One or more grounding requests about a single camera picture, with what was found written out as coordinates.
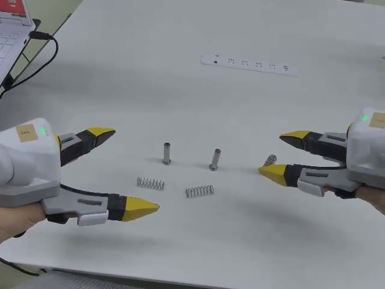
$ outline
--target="metal spring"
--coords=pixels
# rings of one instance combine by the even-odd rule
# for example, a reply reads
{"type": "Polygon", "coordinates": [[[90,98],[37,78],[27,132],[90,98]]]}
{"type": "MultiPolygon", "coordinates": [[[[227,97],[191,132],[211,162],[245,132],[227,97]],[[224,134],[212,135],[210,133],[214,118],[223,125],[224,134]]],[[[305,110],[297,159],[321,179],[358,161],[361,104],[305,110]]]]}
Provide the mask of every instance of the metal spring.
{"type": "Polygon", "coordinates": [[[214,194],[214,187],[212,185],[203,185],[201,187],[186,189],[186,197],[202,197],[209,194],[214,194]]]}
{"type": "Polygon", "coordinates": [[[272,164],[275,164],[277,161],[277,156],[276,155],[269,155],[267,160],[265,161],[265,164],[263,164],[264,167],[266,166],[271,166],[272,164]]]}
{"type": "Polygon", "coordinates": [[[152,190],[163,191],[165,182],[157,179],[137,178],[137,186],[142,188],[151,188],[152,190]]]}

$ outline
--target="power cord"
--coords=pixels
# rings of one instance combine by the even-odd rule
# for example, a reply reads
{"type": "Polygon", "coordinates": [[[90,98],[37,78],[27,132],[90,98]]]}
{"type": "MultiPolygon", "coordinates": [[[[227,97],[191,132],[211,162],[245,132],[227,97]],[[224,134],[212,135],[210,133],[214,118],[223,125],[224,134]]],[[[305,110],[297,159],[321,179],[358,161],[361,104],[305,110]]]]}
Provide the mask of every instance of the power cord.
{"type": "Polygon", "coordinates": [[[11,89],[14,89],[15,87],[18,87],[19,85],[27,82],[28,80],[30,80],[32,77],[34,77],[35,75],[37,75],[40,71],[42,71],[48,64],[50,64],[51,62],[53,62],[53,60],[56,58],[56,56],[58,55],[58,52],[59,52],[59,43],[58,41],[56,40],[56,38],[48,33],[44,33],[44,32],[40,32],[40,31],[31,31],[29,33],[29,37],[31,39],[36,39],[36,40],[53,40],[55,42],[55,53],[53,54],[53,56],[45,63],[43,64],[42,66],[40,66],[39,69],[37,69],[34,73],[32,73],[30,76],[24,78],[23,80],[20,80],[19,82],[13,84],[13,86],[11,86],[9,89],[7,89],[6,91],[9,92],[11,89]]]}
{"type": "Polygon", "coordinates": [[[7,260],[3,259],[0,257],[0,263],[3,263],[4,265],[7,265],[7,266],[10,266],[12,268],[14,268],[15,270],[21,272],[21,273],[24,273],[26,275],[29,275],[29,276],[40,276],[40,274],[38,273],[33,273],[33,272],[30,272],[30,271],[27,271],[27,270],[24,270],[23,268],[13,264],[12,262],[8,262],[7,260]]]}

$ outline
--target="power strip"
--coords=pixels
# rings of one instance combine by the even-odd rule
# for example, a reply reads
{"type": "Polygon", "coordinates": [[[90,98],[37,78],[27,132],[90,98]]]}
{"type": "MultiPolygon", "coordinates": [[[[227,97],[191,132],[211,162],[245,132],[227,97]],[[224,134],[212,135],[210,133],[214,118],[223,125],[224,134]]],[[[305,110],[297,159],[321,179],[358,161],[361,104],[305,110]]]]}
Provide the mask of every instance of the power strip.
{"type": "Polygon", "coordinates": [[[201,64],[224,66],[243,70],[298,76],[298,69],[285,63],[266,60],[249,60],[247,58],[224,57],[218,54],[205,54],[200,58],[201,64]]]}

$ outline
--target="laptop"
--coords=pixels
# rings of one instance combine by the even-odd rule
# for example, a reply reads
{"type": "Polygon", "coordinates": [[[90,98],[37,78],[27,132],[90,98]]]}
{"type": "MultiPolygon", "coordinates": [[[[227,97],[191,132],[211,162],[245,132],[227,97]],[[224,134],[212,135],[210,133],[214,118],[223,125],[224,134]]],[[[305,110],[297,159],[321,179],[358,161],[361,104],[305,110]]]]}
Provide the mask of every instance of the laptop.
{"type": "Polygon", "coordinates": [[[35,24],[28,14],[25,0],[0,0],[0,84],[3,83],[35,24]]]}

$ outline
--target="human hand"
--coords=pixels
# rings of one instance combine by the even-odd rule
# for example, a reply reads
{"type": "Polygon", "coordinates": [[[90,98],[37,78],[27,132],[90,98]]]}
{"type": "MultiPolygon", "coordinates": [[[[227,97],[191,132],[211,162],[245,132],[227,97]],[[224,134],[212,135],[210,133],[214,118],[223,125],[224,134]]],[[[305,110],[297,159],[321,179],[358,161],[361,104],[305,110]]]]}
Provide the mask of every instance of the human hand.
{"type": "Polygon", "coordinates": [[[362,186],[356,190],[356,198],[368,202],[385,215],[385,190],[362,186]]]}
{"type": "Polygon", "coordinates": [[[45,218],[46,215],[40,203],[17,208],[0,208],[0,244],[23,233],[45,218]]]}

